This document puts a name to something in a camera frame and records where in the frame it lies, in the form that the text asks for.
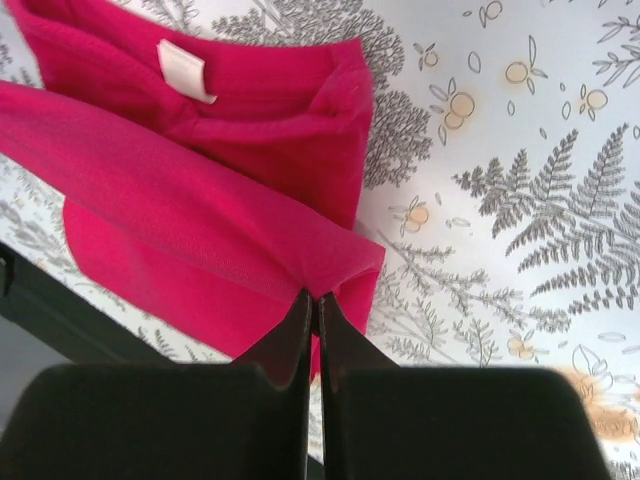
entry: gray floor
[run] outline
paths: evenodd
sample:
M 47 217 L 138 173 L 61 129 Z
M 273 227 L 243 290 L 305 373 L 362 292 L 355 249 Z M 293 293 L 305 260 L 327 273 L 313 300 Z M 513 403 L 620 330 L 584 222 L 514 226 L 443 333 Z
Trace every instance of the gray floor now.
M 67 359 L 0 317 L 0 433 L 22 390 L 41 370 Z

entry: patterned tablecloth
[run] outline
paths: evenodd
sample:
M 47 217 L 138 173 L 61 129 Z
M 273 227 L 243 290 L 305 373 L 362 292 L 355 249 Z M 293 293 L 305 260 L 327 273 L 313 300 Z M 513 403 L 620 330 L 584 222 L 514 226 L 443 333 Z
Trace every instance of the patterned tablecloth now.
M 563 372 L 615 478 L 640 479 L 640 1 L 117 3 L 205 38 L 360 37 L 376 117 L 359 228 L 388 249 L 370 338 L 405 364 Z M 0 77 L 40 84 L 6 11 Z M 0 171 L 3 242 L 165 355 L 225 360 L 79 273 L 63 196 Z

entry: floral tablecloth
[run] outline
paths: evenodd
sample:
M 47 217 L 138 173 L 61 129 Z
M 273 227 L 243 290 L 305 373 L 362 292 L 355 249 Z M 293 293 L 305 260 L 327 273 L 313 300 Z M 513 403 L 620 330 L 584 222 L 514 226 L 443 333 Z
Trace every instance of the floral tablecloth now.
M 376 115 L 358 229 L 388 249 L 369 337 L 403 364 L 562 372 L 614 478 L 640 479 L 640 1 L 116 3 L 204 38 L 360 37 Z M 41 84 L 5 10 L 0 77 Z M 226 360 L 85 278 L 63 196 L 0 171 L 3 242 L 165 355 Z M 319 457 L 317 383 L 310 426 Z

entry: clothing label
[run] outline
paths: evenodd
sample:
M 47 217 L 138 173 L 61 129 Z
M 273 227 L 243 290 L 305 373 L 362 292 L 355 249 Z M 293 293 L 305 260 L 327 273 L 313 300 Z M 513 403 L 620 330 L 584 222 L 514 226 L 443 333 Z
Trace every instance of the clothing label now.
M 204 103 L 216 101 L 204 88 L 204 60 L 168 40 L 158 44 L 158 58 L 164 81 L 174 90 Z

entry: red cloth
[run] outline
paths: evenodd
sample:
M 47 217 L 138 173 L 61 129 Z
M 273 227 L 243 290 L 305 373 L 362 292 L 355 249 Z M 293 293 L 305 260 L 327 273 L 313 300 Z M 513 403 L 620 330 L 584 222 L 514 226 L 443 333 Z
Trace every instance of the red cloth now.
M 372 111 L 359 43 L 248 47 L 105 0 L 7 4 L 64 96 L 3 83 L 0 151 L 67 196 L 88 277 L 231 356 L 301 287 L 365 330 L 384 250 L 350 231 Z M 164 83 L 163 38 L 205 60 L 215 103 Z

